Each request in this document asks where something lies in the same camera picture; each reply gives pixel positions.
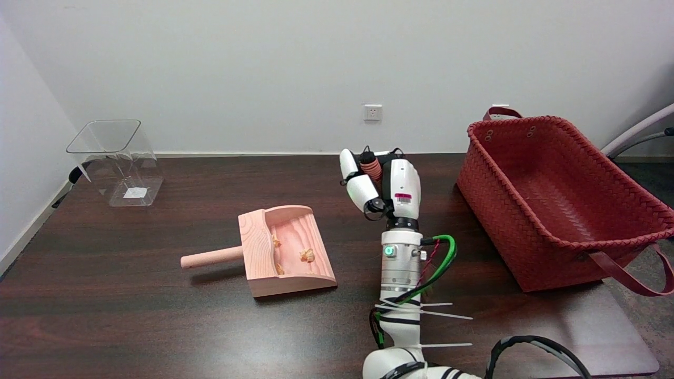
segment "white wall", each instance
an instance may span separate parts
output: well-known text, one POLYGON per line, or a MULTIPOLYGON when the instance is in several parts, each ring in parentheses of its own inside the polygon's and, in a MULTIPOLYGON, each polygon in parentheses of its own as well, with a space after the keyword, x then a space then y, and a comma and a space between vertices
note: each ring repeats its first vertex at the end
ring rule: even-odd
MULTIPOLYGON (((463 152, 492 103, 603 147, 674 103, 674 1, 4 0, 75 125, 160 152, 463 152), (361 103, 384 104, 364 125, 361 103)), ((659 140, 641 153, 674 154, 659 140)))
POLYGON ((40 216, 67 181, 75 162, 65 147, 74 136, 0 15, 0 274, 37 231, 44 221, 40 216))

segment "electrical outlet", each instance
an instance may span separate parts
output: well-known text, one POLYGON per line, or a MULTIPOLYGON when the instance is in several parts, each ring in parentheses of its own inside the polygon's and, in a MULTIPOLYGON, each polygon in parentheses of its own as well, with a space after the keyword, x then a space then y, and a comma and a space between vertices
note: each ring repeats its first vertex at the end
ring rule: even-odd
POLYGON ((365 104, 363 105, 365 114, 363 119, 365 121, 381 121, 381 104, 365 104))

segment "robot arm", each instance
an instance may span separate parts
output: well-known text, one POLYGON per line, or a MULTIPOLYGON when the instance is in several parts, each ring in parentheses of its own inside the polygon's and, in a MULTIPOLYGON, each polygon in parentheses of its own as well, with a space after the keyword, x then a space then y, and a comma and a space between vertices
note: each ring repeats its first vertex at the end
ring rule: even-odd
MULTIPOLYGON (((420 344, 421 294, 413 291, 420 290, 434 281, 431 278, 418 287, 422 280, 421 262, 425 260, 425 252, 420 250, 421 246, 427 245, 427 240, 440 239, 443 236, 431 239, 423 238, 419 233, 417 222, 421 204, 419 174, 414 166, 404 159, 402 152, 396 151, 399 149, 390 152, 371 152, 366 147, 358 156, 348 149, 344 149, 340 154, 342 184, 346 186, 353 204, 365 213, 366 218, 367 213, 378 212, 388 219, 386 231, 381 234, 380 304, 373 308, 371 317, 372 312, 376 312, 377 306, 389 308, 386 314, 381 311, 375 320, 377 326, 391 336, 393 346, 384 349, 384 340, 380 339, 377 342, 379 350, 370 353, 363 364, 363 378, 479 379, 478 376, 466 374, 456 368, 438 366, 424 360, 422 347, 443 345, 420 344), (397 303, 396 299, 411 291, 412 294, 407 298, 411 300, 397 303)), ((454 243, 451 237, 445 237, 454 243)), ((505 348, 521 342, 541 347, 569 364, 583 378, 590 377, 578 358, 563 346, 543 337, 518 336, 508 337, 497 343, 491 352, 485 378, 491 379, 498 355, 505 348)))

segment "gray floor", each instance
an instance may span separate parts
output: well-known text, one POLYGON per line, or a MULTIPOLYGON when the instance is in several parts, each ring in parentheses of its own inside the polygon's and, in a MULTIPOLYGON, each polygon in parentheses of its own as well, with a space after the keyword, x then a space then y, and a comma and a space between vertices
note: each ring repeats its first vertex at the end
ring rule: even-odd
MULTIPOLYGON (((674 163, 621 163, 619 166, 650 193, 674 208, 674 163)), ((674 263, 674 243, 662 241, 660 247, 674 263)), ((652 288, 662 289, 665 276, 661 267, 655 253, 645 252, 630 263, 627 270, 652 288)), ((660 362, 660 371, 651 378, 674 378, 674 295, 644 297, 635 295, 612 279, 605 282, 660 362)))

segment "wooden dustpan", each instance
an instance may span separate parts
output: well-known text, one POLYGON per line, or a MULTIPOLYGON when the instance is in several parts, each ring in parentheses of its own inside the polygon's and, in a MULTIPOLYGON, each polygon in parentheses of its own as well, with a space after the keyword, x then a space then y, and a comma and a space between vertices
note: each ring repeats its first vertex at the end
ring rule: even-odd
POLYGON ((243 259, 254 297, 335 287, 326 248, 308 206, 259 209, 239 216, 241 246, 183 256, 183 268, 243 259))

